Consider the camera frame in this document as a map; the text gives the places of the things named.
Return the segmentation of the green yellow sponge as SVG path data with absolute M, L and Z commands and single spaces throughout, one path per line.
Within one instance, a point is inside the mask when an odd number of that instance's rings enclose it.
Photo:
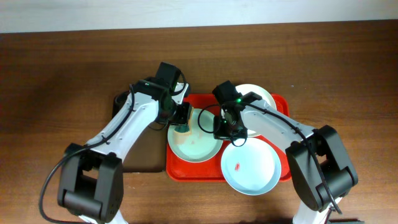
M 177 126 L 174 129 L 174 144 L 183 144 L 192 134 L 191 127 L 188 124 Z

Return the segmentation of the mint green plate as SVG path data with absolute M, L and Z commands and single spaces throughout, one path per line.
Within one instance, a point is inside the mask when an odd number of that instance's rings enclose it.
M 180 159 L 199 163 L 214 157 L 223 144 L 222 140 L 215 139 L 212 134 L 203 132 L 198 126 L 198 115 L 201 109 L 194 109 L 190 119 L 190 131 L 178 133 L 176 125 L 169 126 L 167 133 L 168 144 L 172 152 Z

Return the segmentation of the light blue plate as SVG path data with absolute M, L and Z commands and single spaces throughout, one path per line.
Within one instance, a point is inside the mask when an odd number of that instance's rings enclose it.
M 227 183 L 245 195 L 262 195 L 279 182 L 282 165 L 276 151 L 265 141 L 238 140 L 229 144 L 221 156 L 221 171 Z

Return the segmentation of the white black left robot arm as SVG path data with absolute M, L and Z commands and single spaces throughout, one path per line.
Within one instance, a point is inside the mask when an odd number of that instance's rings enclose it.
M 191 106 L 183 102 L 187 82 L 179 68 L 162 62 L 154 77 L 129 87 L 124 105 L 85 145 L 71 143 L 61 161 L 57 203 L 87 223 L 125 223 L 123 162 L 153 122 L 185 125 Z

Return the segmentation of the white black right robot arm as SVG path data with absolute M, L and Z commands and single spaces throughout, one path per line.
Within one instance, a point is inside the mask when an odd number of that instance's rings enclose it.
M 229 81 L 212 94 L 220 105 L 213 135 L 247 146 L 248 131 L 259 133 L 287 156 L 294 189 L 301 199 L 293 223 L 328 223 L 358 175 L 334 128 L 307 126 L 278 112 L 254 92 L 239 93 Z

